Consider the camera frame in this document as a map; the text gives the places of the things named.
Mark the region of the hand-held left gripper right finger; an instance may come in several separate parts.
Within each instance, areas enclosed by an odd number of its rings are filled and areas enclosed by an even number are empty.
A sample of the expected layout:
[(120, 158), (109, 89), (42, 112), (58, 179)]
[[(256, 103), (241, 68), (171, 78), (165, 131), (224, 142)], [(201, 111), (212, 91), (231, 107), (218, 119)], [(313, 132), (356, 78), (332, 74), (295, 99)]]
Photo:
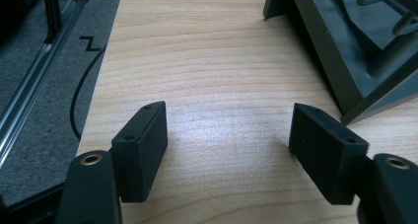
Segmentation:
[(294, 104), (289, 148), (331, 204), (353, 202), (357, 169), (369, 143), (326, 112)]

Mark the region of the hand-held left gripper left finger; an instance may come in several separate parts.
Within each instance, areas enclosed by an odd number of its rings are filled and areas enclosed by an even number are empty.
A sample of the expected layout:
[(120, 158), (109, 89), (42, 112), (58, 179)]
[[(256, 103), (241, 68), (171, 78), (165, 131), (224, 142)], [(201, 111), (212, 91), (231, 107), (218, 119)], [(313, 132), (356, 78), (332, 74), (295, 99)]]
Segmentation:
[(142, 107), (113, 137), (109, 152), (122, 202), (148, 198), (167, 147), (164, 101)]

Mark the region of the aluminium frame rail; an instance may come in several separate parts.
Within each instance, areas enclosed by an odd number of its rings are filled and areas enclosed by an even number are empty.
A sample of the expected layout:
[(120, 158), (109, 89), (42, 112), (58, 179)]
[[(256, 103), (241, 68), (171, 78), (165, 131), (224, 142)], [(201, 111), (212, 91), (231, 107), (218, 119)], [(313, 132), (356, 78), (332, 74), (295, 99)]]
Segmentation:
[(28, 119), (52, 64), (79, 19), (87, 0), (69, 0), (61, 15), (61, 28), (42, 45), (14, 98), (0, 118), (0, 169)]

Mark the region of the black metal stand post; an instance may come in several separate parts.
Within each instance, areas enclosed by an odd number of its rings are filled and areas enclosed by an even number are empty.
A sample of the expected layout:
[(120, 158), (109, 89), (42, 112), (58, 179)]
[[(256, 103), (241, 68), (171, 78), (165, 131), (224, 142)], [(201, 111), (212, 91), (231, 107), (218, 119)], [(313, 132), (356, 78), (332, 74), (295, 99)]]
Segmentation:
[(62, 28), (61, 11), (59, 0), (44, 0), (47, 19), (47, 35), (45, 43), (53, 43)]

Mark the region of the dark grey dish rack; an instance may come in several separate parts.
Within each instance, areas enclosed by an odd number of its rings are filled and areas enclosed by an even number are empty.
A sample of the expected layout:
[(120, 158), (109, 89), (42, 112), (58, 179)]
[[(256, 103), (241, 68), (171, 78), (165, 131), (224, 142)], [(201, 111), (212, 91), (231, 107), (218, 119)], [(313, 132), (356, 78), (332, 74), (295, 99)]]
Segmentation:
[(418, 98), (418, 0), (266, 0), (297, 19), (350, 124)]

